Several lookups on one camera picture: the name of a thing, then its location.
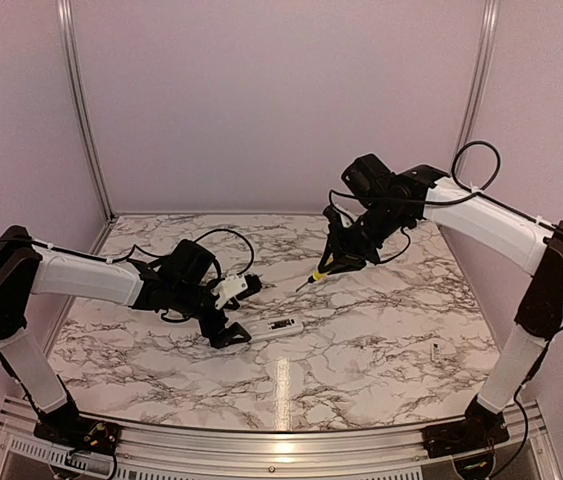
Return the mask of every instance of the screwdriver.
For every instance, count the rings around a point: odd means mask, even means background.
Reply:
[[[317,270],[316,272],[314,272],[312,275],[310,275],[308,277],[308,279],[306,280],[305,283],[302,283],[301,286],[299,288],[297,288],[295,290],[295,292],[298,292],[299,290],[301,290],[303,287],[305,287],[306,285],[309,285],[311,283],[315,283],[318,282],[319,280],[321,280],[323,277],[327,276],[327,273],[319,273],[319,271]]]

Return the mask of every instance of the aluminum frame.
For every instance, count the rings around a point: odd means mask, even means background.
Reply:
[[[499,18],[500,0],[486,0],[483,10],[483,22],[481,24],[481,37],[479,39],[479,48],[477,50],[477,58],[474,64],[474,73],[472,74],[472,84],[470,86],[470,94],[468,103],[463,116],[463,123],[459,131],[459,137],[455,152],[468,143],[472,138],[474,125],[476,124],[477,115],[483,102],[485,87],[492,63],[492,51],[494,49],[494,39],[496,34],[497,20]],[[465,164],[465,155],[457,162],[457,173],[461,173]]]
[[[77,42],[74,34],[74,22],[72,19],[72,1],[57,0],[57,10],[59,13],[59,24],[61,26],[63,47],[65,50],[66,64],[68,68],[68,76],[70,80],[70,90],[72,92],[72,100],[74,103],[79,130],[81,132],[81,140],[85,148],[86,158],[88,162],[88,170],[94,183],[94,188],[99,202],[99,207],[103,218],[106,221],[112,221],[115,217],[110,202],[108,189],[105,185],[103,169],[99,161],[88,109],[85,101],[85,93],[83,89],[83,81],[81,80],[81,70],[79,66],[79,56],[77,54]]]
[[[526,406],[530,441],[542,480],[561,480],[545,423],[536,402]],[[504,412],[511,440],[498,447],[516,445],[524,433],[523,416],[516,406]],[[94,418],[109,419],[100,415]],[[371,479],[398,471],[449,462],[451,457],[429,459],[421,430],[435,422],[334,432],[257,432],[210,430],[150,425],[114,419],[122,426],[117,450],[120,472],[158,471],[173,478],[196,480],[250,478]],[[23,400],[6,398],[0,413],[0,476],[13,442],[45,445],[32,437],[36,415]],[[54,445],[55,453],[69,449]],[[75,454],[75,459],[110,467],[109,458]]]

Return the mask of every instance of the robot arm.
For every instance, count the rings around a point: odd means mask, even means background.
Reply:
[[[536,373],[563,321],[563,222],[552,231],[478,195],[461,201],[470,192],[446,173],[421,165],[396,175],[372,154],[355,160],[342,179],[367,210],[346,224],[340,209],[325,209],[329,234],[319,276],[381,263],[383,241],[422,219],[474,238],[532,276],[511,335],[466,419],[424,430],[430,457],[507,440],[501,411]]]
[[[66,253],[34,241],[25,228],[10,227],[0,238],[0,360],[25,390],[39,415],[35,435],[77,450],[111,454],[119,426],[80,415],[41,347],[26,329],[31,294],[56,293],[126,305],[138,310],[175,310],[199,320],[215,348],[247,342],[238,323],[226,327],[224,308],[261,289],[255,275],[231,276],[201,285],[215,261],[197,243],[181,241],[167,256],[147,264]]]

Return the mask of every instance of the white wall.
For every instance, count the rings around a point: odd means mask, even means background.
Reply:
[[[397,171],[447,165],[483,9],[474,0],[75,2],[113,205],[315,212],[365,153]]]
[[[103,226],[70,100],[56,6],[0,1],[0,234],[11,224],[88,249]],[[58,298],[28,312],[39,340]],[[15,392],[0,366],[0,407]]]
[[[492,69],[474,138],[493,142],[503,169],[492,195],[550,221],[563,219],[563,0],[501,2]],[[468,179],[491,171],[471,155]],[[528,279],[474,242],[454,238],[458,259],[500,344]],[[556,338],[532,392],[539,398],[563,472],[563,335]]]

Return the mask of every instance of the marble surface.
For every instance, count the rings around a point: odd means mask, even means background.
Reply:
[[[196,321],[162,322],[78,299],[50,361],[82,410],[144,422],[228,429],[329,430],[444,418],[464,411],[498,351],[437,228],[410,232],[389,265],[295,288],[314,270],[327,225],[320,216],[128,216],[103,253],[134,243],[166,253],[215,227],[246,235],[264,289],[232,320],[292,316],[303,333],[268,342],[208,346]],[[224,270],[247,261],[228,234],[202,241]],[[383,257],[405,245],[393,235]]]

